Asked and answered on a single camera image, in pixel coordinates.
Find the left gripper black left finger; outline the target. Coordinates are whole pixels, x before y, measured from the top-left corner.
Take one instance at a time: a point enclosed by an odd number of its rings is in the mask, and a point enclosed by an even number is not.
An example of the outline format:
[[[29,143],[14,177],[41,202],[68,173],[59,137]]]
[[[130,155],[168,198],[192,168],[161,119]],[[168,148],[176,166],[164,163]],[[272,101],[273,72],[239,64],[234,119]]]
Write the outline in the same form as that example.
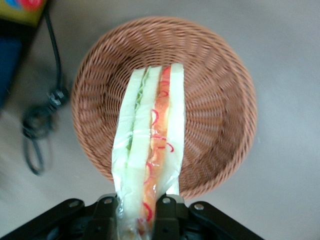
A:
[[[118,206],[116,194],[105,194],[97,201],[95,219],[97,227],[95,233],[98,240],[117,240],[116,208]]]

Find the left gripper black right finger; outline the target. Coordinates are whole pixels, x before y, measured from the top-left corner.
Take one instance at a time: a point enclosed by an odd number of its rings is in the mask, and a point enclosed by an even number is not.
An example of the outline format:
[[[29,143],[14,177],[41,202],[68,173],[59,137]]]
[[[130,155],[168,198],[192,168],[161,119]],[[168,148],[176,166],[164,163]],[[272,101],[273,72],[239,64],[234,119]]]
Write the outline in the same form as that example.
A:
[[[180,195],[163,195],[156,203],[153,240],[180,240],[181,219],[188,215],[185,201]]]

